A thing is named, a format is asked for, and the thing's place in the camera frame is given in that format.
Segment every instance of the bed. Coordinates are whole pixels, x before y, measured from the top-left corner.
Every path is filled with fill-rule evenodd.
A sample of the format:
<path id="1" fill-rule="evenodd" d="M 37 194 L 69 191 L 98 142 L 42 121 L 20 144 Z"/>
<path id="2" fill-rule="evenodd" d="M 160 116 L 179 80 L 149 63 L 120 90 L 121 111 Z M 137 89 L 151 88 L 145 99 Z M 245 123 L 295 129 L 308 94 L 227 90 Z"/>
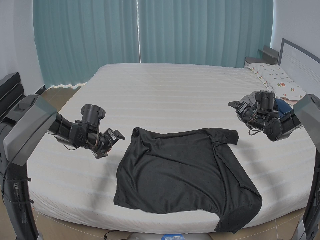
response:
<path id="1" fill-rule="evenodd" d="M 295 75 L 301 70 L 296 65 L 302 63 L 296 63 L 293 46 L 285 44 L 288 43 L 282 44 L 281 63 Z M 285 58 L 285 53 L 293 56 Z M 309 57 L 303 61 L 308 67 L 313 58 L 303 54 Z M 309 93 L 319 90 L 320 67 L 316 70 L 318 78 L 310 77 L 313 82 L 306 89 Z M 126 140 L 119 140 L 108 157 L 95 159 L 90 151 L 69 151 L 46 134 L 27 162 L 34 208 L 54 218 L 111 230 L 213 232 L 219 217 L 203 210 L 152 214 L 113 204 L 116 170 L 134 127 L 163 134 L 206 127 L 237 130 L 238 144 L 229 146 L 263 198 L 260 212 L 246 227 L 305 207 L 315 147 L 303 128 L 278 142 L 270 142 L 262 133 L 249 136 L 228 102 L 256 90 L 266 87 L 246 68 L 139 63 L 101 67 L 60 113 L 74 121 L 81 119 L 84 104 L 101 106 L 106 117 L 100 130 L 117 129 Z"/>

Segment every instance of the tile floor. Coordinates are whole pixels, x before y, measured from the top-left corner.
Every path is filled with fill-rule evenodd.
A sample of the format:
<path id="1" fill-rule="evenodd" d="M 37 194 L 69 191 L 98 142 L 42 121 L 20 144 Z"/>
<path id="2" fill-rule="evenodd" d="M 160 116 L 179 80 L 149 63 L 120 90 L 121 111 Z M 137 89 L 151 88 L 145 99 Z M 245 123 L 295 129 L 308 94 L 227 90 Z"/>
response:
<path id="1" fill-rule="evenodd" d="M 57 110 L 61 110 L 64 104 L 79 90 L 72 88 L 51 88 L 46 90 L 42 97 L 52 104 Z M 46 215 L 34 212 L 34 219 L 38 230 L 43 234 L 45 240 L 99 240 L 103 239 L 106 229 L 85 226 L 66 222 L 63 220 L 50 218 Z M 280 218 L 266 222 L 264 224 L 244 228 L 237 233 L 210 233 L 213 240 L 276 240 L 282 238 L 289 240 L 296 228 L 299 218 L 304 209 L 293 211 Z M 130 232 L 112 232 L 108 234 L 108 239 L 126 239 Z M 5 206 L 0 202 L 0 240 L 14 240 L 15 234 L 8 218 Z M 314 238 L 320 240 L 320 232 Z"/>

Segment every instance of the pillow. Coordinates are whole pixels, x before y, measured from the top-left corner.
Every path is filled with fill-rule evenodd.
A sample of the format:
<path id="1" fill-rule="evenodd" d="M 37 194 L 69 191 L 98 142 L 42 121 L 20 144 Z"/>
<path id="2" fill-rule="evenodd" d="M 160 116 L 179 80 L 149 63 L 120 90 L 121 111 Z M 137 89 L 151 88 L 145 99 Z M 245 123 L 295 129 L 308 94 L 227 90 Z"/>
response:
<path id="1" fill-rule="evenodd" d="M 306 92 L 279 65 L 251 63 L 249 68 L 276 98 L 299 101 Z"/>

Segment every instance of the teal curtain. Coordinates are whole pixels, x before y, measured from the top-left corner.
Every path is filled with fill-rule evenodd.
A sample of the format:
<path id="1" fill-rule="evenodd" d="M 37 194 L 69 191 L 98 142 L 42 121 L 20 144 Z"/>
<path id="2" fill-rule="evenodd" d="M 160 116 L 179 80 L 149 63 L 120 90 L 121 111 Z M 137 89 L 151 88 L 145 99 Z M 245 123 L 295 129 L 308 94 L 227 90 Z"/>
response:
<path id="1" fill-rule="evenodd" d="M 139 62 L 136 0 L 34 0 L 33 23 L 47 87 L 84 83 L 108 63 Z"/>
<path id="2" fill-rule="evenodd" d="M 273 0 L 138 0 L 141 62 L 243 67 L 270 45 Z"/>

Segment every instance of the blue sticker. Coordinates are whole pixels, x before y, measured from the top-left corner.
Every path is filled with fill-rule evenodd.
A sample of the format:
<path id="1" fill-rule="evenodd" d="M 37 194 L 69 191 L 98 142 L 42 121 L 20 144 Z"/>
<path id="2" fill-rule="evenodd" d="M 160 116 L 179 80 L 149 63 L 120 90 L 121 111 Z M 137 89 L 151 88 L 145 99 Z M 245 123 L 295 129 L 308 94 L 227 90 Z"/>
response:
<path id="1" fill-rule="evenodd" d="M 164 234 L 161 240 L 186 240 L 182 234 Z"/>

